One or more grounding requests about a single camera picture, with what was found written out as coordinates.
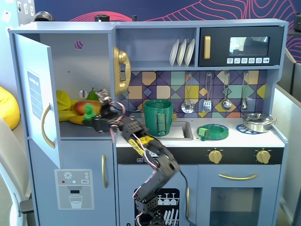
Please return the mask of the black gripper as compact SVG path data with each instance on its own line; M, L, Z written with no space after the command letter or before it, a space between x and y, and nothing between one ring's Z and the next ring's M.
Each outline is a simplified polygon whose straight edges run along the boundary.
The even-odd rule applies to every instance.
M94 130L98 132L119 130L123 138L139 136L139 122L134 117L126 116L126 108L123 105L118 108L110 103L103 104L100 116L103 119L91 121Z

